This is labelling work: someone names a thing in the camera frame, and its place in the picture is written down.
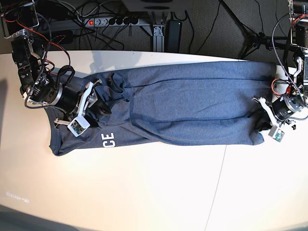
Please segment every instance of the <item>white table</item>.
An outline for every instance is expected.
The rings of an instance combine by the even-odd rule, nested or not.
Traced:
[[[78,77],[149,65],[237,61],[135,51],[70,55]],[[48,59],[57,67],[67,64],[59,51],[50,52]],[[287,133],[283,143],[267,136],[258,146],[155,142],[56,157],[48,147],[50,125],[44,110],[24,107],[11,55],[0,55],[0,70],[0,83],[6,80],[8,86],[5,104],[0,104],[3,206],[93,230],[204,231],[224,158],[207,231],[281,230],[308,221],[306,123]]]

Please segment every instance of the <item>garment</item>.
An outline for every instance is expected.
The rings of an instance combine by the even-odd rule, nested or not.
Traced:
[[[255,62],[214,62],[152,66],[73,78],[95,89],[111,108],[110,116],[91,114],[99,128],[75,137],[66,126],[54,127],[59,115],[46,109],[55,155],[76,148],[117,147],[154,141],[175,145],[262,143],[253,130],[260,108],[253,97],[271,97],[276,66]]]

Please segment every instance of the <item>gray t-shirt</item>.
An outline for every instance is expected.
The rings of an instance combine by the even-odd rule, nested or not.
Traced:
[[[60,115],[47,109],[55,155],[76,148],[117,147],[161,141],[175,145],[249,144],[263,142],[253,130],[260,109],[253,97],[271,97],[276,66],[255,62],[214,62],[152,66],[97,73],[73,78],[83,90],[100,78],[96,87],[111,108],[110,116],[92,114],[99,128],[75,137]]]

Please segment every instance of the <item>tripod stand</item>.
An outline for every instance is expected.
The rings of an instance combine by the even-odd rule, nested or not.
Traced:
[[[273,48],[272,42],[271,42],[271,37],[265,36],[264,33],[260,32],[257,34],[255,31],[252,29],[248,28],[245,26],[233,13],[233,11],[229,8],[229,6],[225,3],[224,0],[219,0],[221,5],[225,8],[225,10],[228,12],[228,14],[231,16],[231,18],[236,22],[237,26],[242,30],[244,37],[245,37],[245,44],[246,48],[243,49],[244,51],[239,55],[239,59],[244,59],[254,51],[258,50],[261,45],[264,45],[267,50],[271,51]],[[279,40],[286,40],[287,37],[274,37],[274,41],[279,41]],[[285,49],[285,43],[279,43],[275,42],[275,47],[277,49],[284,50]],[[295,51],[295,47],[290,47],[291,51]]]

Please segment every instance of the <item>power strip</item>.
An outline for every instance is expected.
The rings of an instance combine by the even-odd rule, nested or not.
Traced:
[[[93,28],[93,27],[106,27],[106,26],[125,26],[127,22],[131,21],[129,25],[132,26],[148,26],[149,23],[141,18],[131,18],[131,17],[124,17],[124,18],[114,18],[114,17],[98,17],[98,18],[90,18],[85,19],[86,27]]]

